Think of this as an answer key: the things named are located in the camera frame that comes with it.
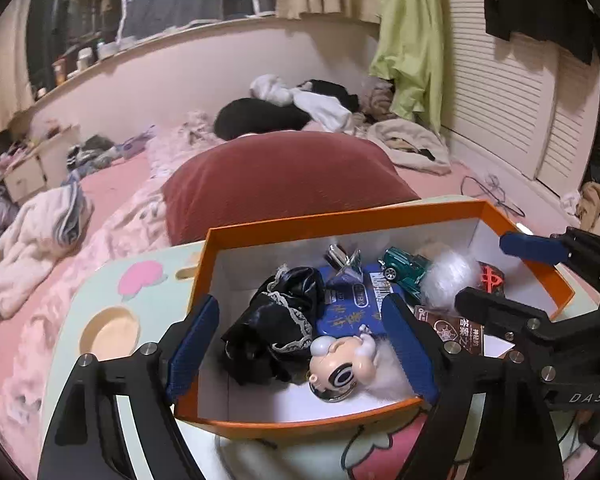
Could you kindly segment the brown tea carton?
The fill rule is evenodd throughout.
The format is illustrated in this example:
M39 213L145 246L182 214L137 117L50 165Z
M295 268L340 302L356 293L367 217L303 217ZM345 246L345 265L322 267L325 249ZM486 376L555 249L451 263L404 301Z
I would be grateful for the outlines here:
M422 306L414 307L414 315L429 324L443 342L455 341L473 356L483 355L483 328L478 323L461 316L432 312Z

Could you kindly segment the bubble wrap ball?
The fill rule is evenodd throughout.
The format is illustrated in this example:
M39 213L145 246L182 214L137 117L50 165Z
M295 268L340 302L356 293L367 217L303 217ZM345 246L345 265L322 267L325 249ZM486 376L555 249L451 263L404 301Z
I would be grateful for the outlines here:
M480 263L467 252L442 249L430 260L420 281L422 305L431 311L454 313L456 296L465 288L480 286Z

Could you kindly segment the cartoon sheep figurine keychain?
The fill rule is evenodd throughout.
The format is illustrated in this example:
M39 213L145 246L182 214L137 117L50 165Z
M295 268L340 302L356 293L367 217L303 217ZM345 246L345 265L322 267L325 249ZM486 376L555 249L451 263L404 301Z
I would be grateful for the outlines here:
M353 336L319 336L310 351L309 387L324 402L340 402L376 378L377 344L366 325Z

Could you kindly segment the green toy car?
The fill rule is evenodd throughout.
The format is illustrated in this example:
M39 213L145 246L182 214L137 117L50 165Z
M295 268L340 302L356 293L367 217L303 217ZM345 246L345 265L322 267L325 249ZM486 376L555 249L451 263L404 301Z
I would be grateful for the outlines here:
M399 285L406 294L420 300L420 284L430 267L422 255L413 255L397 247L389 247L378 260L386 280Z

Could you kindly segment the blue tin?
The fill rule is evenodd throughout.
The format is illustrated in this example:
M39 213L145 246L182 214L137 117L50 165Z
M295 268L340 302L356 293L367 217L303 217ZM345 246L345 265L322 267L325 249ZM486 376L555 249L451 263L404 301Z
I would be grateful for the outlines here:
M385 336L381 321L381 307L385 296L398 294L402 288L385 279L379 263L363 268L362 284L327 284L325 307L316 321L317 333L335 338L355 336L364 325L374 336Z

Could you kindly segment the black embroidered pouch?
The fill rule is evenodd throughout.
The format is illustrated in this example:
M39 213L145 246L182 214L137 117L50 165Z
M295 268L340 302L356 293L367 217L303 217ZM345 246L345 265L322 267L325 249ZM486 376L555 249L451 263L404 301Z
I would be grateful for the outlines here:
M303 382L324 307L319 270L280 266L221 337L224 370L241 386Z

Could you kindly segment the white fur pompom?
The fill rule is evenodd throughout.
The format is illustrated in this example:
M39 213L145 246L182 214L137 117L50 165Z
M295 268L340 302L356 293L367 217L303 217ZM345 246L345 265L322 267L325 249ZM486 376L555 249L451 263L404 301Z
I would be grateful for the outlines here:
M369 394L377 399L391 402L414 398L414 389L387 338L376 340L374 365L376 367L375 378L366 387Z

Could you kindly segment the black orange leather case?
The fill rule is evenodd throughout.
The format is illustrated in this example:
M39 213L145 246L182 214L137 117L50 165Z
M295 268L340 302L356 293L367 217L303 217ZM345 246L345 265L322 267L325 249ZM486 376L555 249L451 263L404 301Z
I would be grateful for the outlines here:
M505 274L496 266L480 261L480 288L487 294L505 296Z

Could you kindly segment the orange cardboard box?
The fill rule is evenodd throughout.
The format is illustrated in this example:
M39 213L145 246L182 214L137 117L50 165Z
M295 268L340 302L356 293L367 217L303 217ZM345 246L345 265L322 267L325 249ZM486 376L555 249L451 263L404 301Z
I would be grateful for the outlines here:
M506 298L556 316L574 291L556 269L509 257L498 242L514 229L483 200L416 200L400 206L319 214L214 228L207 234L190 300L218 300L219 328L196 380L176 404L175 415L192 425L231 439L286 438L336 430L387 418L415 405L413 399L380 400L367 392L330 403L307 384L241 386L220 364L222 337L248 307L249 300L281 266L309 266L332 276L324 255L332 245L360 252L365 281L326 294L326 311L317 321L321 335L352 336L362 325L382 334L380 304L396 289L379 261L395 247L414 254L441 243L498 270Z

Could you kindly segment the beige towel pile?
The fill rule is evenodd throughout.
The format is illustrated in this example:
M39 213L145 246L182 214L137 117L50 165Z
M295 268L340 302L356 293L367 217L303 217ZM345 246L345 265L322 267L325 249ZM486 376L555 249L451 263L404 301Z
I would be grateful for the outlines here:
M442 136L406 119L376 122L366 139L378 145L394 166L445 176L452 171L450 152Z

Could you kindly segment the white fleece blanket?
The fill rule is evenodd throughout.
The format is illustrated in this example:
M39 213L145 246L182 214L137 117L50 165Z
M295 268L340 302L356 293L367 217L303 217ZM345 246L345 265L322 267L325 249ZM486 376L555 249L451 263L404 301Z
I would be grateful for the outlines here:
M94 206L78 181L35 195L0 237L0 321L12 318L80 246Z

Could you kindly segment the white drawer cabinet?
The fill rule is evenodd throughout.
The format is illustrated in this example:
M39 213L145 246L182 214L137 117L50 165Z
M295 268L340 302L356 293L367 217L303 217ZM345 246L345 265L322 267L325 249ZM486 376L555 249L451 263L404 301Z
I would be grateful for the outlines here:
M70 148L80 142L80 127L71 125L9 167L3 181L12 201L22 205L35 194L57 188L68 174Z

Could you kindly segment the green hanging cloth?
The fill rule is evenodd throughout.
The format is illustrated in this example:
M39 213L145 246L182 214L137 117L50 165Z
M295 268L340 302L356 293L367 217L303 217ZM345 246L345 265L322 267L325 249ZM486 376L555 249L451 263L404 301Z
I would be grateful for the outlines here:
M380 0L380 26L370 74L394 84L390 110L441 128L444 79L442 0Z

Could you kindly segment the white garment on bed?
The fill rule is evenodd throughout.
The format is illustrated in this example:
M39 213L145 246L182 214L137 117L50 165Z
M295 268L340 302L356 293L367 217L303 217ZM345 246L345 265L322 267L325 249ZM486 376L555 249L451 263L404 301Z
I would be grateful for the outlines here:
M289 87L277 75L265 74L250 84L250 96L278 107L294 104L309 114L325 131L354 133L353 114L336 96L324 96L298 87Z

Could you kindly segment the red velvet pillow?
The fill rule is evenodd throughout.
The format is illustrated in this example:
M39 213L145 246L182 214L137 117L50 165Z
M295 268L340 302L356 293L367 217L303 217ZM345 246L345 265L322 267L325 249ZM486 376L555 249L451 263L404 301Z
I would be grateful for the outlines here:
M388 155L342 133L242 136L200 153L162 187L170 243L212 228L417 200Z

